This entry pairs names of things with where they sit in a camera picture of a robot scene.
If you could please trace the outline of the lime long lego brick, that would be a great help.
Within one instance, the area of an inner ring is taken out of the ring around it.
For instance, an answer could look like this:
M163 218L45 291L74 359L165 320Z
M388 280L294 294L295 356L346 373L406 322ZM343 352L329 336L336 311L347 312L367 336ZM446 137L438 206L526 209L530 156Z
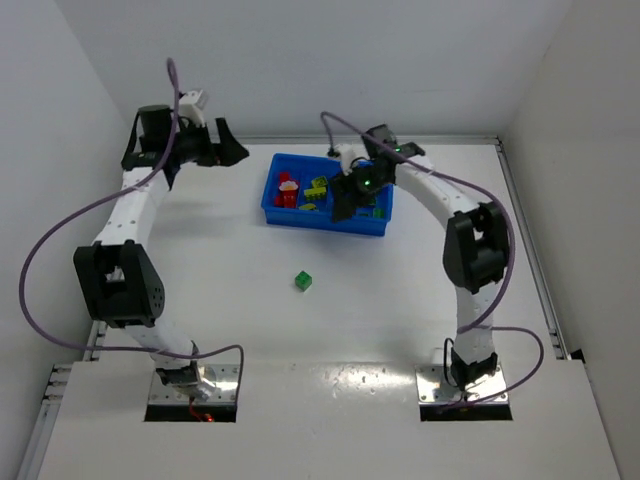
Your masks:
M328 180L325 176L314 177L310 186L303 191L307 201L325 200L328 193Z

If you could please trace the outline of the red lime lego stack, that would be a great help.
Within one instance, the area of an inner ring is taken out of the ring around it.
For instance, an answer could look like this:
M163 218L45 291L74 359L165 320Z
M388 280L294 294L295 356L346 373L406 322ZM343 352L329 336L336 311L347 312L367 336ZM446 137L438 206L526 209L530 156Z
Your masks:
M297 207L299 187L299 182L289 172L280 172L274 205L280 208L295 209Z

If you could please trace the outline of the bright green cube lego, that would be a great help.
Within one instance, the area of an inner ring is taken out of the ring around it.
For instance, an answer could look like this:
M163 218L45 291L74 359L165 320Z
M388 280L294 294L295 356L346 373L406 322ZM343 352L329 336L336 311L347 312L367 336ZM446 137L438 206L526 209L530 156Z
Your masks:
M312 284L312 276L304 270L300 271L294 278L294 285L301 292L307 291Z

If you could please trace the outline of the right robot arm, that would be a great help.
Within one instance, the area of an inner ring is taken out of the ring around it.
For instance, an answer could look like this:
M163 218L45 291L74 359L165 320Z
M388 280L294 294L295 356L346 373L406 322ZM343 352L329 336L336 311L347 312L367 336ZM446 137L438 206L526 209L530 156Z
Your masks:
M331 219L341 222L368 206L386 186L394 185L421 203L445 230L443 267L455 287L457 330L445 359L445 378L463 391L497 368L492 311L501 298L514 260L512 225L498 201L473 200L453 181L414 162L424 151L413 142L398 144L387 125L369 129L362 138L367 160L352 150L331 146L330 158L341 171L329 181Z

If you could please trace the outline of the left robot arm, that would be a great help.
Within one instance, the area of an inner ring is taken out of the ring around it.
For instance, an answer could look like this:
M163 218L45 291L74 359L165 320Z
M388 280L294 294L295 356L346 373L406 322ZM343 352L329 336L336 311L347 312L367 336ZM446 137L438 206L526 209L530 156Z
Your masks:
M140 108L121 167L123 194L107 224L73 263L90 317L125 332L151 356L163 385L190 399L210 400L215 375L195 342L164 317L164 284L146 247L164 197L185 163L230 167L248 157L223 117L217 141L197 113L167 105Z

